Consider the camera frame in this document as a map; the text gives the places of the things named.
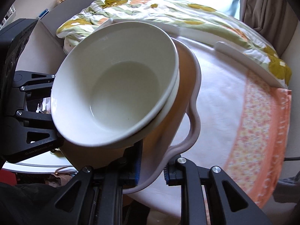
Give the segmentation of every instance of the metal screw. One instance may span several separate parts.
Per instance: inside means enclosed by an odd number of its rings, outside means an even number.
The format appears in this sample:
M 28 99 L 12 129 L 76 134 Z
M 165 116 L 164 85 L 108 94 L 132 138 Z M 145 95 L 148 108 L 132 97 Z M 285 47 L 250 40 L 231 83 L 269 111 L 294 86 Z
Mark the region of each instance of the metal screw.
M 120 164 L 125 164 L 127 162 L 127 159 L 126 159 L 126 157 L 121 157 L 121 158 L 118 159 L 118 162 Z
M 218 166 L 214 166 L 214 167 L 212 167 L 212 171 L 213 171 L 214 173 L 219 173 L 219 172 L 221 172 L 221 168 L 218 167 Z
M 185 159 L 185 158 L 183 158 L 183 157 L 179 157 L 179 158 L 177 159 L 177 161 L 178 161 L 179 163 L 183 164 L 183 163 L 186 163 L 186 162 L 187 162 L 187 159 Z
M 85 166 L 84 168 L 82 168 L 82 171 L 85 173 L 89 173 L 90 171 L 92 171 L 92 167 L 91 166 Z

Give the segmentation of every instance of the gray curtain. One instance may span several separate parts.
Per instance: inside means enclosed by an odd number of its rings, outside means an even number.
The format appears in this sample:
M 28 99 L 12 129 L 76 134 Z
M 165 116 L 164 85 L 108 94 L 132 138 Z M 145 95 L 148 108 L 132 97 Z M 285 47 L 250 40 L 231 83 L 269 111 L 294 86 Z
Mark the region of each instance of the gray curtain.
M 266 38 L 281 56 L 298 23 L 287 1 L 240 0 L 240 4 L 240 20 Z

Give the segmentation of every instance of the bowl bottom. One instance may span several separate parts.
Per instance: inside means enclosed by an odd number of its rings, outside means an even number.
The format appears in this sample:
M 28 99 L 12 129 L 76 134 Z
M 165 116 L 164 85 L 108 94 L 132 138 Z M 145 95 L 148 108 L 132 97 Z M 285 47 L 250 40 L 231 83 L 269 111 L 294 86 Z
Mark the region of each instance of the bowl bottom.
M 142 120 L 160 99 L 155 73 L 139 62 L 114 64 L 95 84 L 90 108 L 104 128 L 129 129 Z

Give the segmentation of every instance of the black cable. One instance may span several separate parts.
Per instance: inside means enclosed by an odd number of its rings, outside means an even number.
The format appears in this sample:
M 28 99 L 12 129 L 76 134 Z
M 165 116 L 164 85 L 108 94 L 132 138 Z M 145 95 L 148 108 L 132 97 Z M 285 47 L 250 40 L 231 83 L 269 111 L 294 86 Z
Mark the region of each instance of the black cable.
M 284 161 L 300 161 L 300 157 L 286 157 Z

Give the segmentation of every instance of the bowl rim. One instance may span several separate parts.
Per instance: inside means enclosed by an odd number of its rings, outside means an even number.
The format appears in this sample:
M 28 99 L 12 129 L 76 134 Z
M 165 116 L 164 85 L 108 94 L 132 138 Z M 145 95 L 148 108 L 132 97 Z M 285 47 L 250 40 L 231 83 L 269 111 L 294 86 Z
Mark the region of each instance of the bowl rim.
M 171 77 L 168 87 L 162 93 L 161 97 L 156 102 L 155 106 L 150 110 L 150 112 L 148 112 L 148 114 L 143 119 L 141 119 L 138 123 L 136 123 L 132 127 L 124 130 L 121 134 L 118 134 L 116 137 L 111 138 L 109 141 L 104 141 L 104 142 L 103 141 L 101 141 L 101 142 L 100 141 L 96 141 L 96 142 L 86 141 L 88 139 L 85 139 L 85 142 L 76 141 L 76 140 L 70 138 L 70 136 L 65 133 L 65 131 L 64 131 L 65 124 L 60 123 L 60 117 L 57 117 L 58 114 L 55 114 L 56 111 L 51 112 L 54 125 L 57 128 L 58 132 L 66 140 L 70 141 L 71 143 L 79 145 L 79 146 L 86 146 L 86 147 L 100 147 L 100 146 L 113 145 L 115 142 L 122 141 L 122 140 L 130 137 L 131 135 L 135 134 L 136 132 L 140 131 L 142 128 L 144 128 L 147 124 L 149 124 L 151 122 L 152 119 L 154 119 L 156 117 L 156 115 L 159 113 L 159 111 L 163 108 L 164 104 L 166 103 L 166 101 L 175 85 L 175 81 L 176 81 L 178 70 L 179 70 L 179 58 L 178 58 L 177 48 L 176 48 L 173 40 L 171 39 L 171 37 L 165 31 L 163 31 L 161 28 L 159 28 L 155 25 L 145 23 L 145 22 L 126 21 L 126 22 L 114 23 L 114 24 L 111 24 L 104 28 L 101 28 L 98 31 L 95 31 L 94 33 L 92 33 L 88 37 L 86 37 L 84 40 L 82 40 L 73 50 L 71 50 L 71 52 L 66 56 L 66 58 L 64 59 L 64 61 L 62 62 L 61 66 L 59 67 L 59 69 L 56 73 L 56 77 L 54 79 L 52 91 L 51 91 L 51 101 L 50 101 L 51 108 L 56 107 L 53 105 L 53 102 L 54 102 L 53 98 L 56 93 L 56 87 L 59 87 L 59 85 L 57 86 L 56 78 L 57 78 L 57 76 L 61 77 L 60 71 L 62 70 L 61 68 L 64 66 L 64 64 L 70 63 L 70 60 L 68 62 L 68 58 L 72 57 L 74 53 L 77 53 L 77 51 L 80 50 L 82 46 L 86 46 L 87 43 L 92 43 L 93 41 L 98 40 L 99 37 L 113 32 L 116 27 L 120 27 L 119 29 L 126 29 L 126 28 L 134 28 L 137 26 L 144 26 L 145 28 L 151 27 L 152 29 L 159 31 L 159 33 L 164 34 L 164 36 L 167 37 L 169 42 L 172 44 L 173 53 L 175 55 L 175 67 L 174 67 L 173 75 Z

